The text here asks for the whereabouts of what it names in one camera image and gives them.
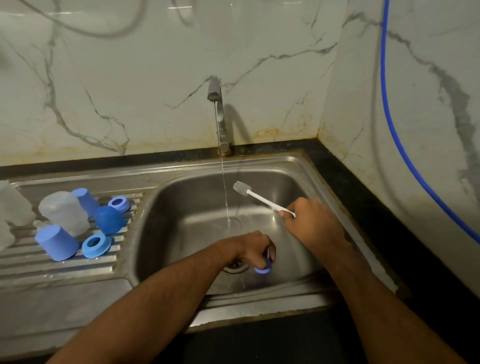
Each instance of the forearm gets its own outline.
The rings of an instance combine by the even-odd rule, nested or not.
[[[352,247],[327,259],[370,364],[465,363],[372,273]]]
[[[162,269],[86,326],[49,364],[151,362],[235,256],[231,244],[217,242]]]

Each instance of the faucet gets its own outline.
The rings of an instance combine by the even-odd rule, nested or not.
[[[227,156],[230,153],[230,140],[227,136],[227,129],[225,127],[225,114],[223,112],[222,89],[220,81],[217,77],[210,78],[208,84],[208,101],[216,103],[216,125],[218,130],[218,146],[220,154]]]

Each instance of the blue plastic ring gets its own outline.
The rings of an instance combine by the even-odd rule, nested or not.
[[[121,213],[124,213],[125,211],[128,211],[130,209],[130,207],[132,207],[130,205],[130,202],[128,201],[128,199],[125,196],[117,196],[117,197],[112,198],[108,202],[108,206],[113,207],[114,209],[116,209],[117,211],[119,211]]]
[[[104,234],[88,237],[82,244],[82,252],[86,258],[96,258],[105,254],[112,245],[112,238]]]
[[[265,269],[258,269],[258,268],[253,268],[255,269],[255,272],[259,274],[267,274],[272,270],[272,262],[270,262],[270,259],[265,257],[265,262],[267,262],[267,266]]]

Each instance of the marble wall tile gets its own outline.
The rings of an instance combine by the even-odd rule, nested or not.
[[[3,0],[0,165],[215,146],[212,75],[235,144],[315,137],[346,5]]]
[[[319,139],[480,296],[480,245],[424,192],[388,130],[379,79],[383,1],[351,0]],[[392,117],[432,188],[480,232],[480,2],[391,1]]]

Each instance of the blue water pipe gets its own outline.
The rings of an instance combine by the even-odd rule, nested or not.
[[[412,161],[408,157],[407,152],[405,151],[402,142],[395,130],[395,126],[392,121],[392,115],[390,115],[390,108],[388,106],[388,97],[387,97],[387,86],[385,80],[385,53],[386,53],[386,43],[387,43],[387,33],[388,33],[388,8],[390,6],[390,0],[385,0],[384,3],[384,18],[382,20],[382,41],[380,47],[380,82],[382,86],[382,102],[384,105],[385,118],[387,119],[388,129],[392,135],[393,141],[403,158],[403,161],[407,165],[410,172],[412,172],[415,179],[420,183],[423,189],[430,195],[431,198],[440,206],[440,208],[445,211],[445,213],[464,231],[466,232],[473,240],[480,244],[480,235],[478,235],[465,221],[463,221],[460,216],[458,216],[448,205],[443,202],[443,200],[437,195],[437,193],[428,185],[424,180],[420,172],[415,168]]]

